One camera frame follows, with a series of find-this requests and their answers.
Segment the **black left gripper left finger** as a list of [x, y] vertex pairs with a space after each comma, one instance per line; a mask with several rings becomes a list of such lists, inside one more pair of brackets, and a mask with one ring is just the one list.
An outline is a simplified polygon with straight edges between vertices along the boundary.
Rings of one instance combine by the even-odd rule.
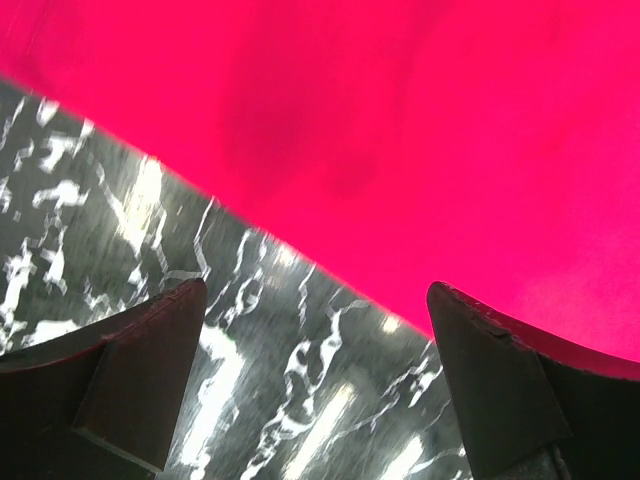
[[189, 279], [1, 358], [4, 479], [153, 479], [166, 465], [204, 322]]

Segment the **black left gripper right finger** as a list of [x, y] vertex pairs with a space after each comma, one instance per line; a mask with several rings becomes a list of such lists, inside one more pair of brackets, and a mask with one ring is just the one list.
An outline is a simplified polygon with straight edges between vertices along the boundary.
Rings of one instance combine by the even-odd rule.
[[636, 479], [639, 365], [441, 282], [426, 303], [476, 479]]

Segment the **red t shirt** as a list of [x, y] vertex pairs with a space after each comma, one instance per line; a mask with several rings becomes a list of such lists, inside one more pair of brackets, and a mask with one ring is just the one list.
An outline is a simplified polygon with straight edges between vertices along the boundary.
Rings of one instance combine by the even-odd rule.
[[5, 1], [1, 71], [418, 328], [639, 356], [635, 1]]

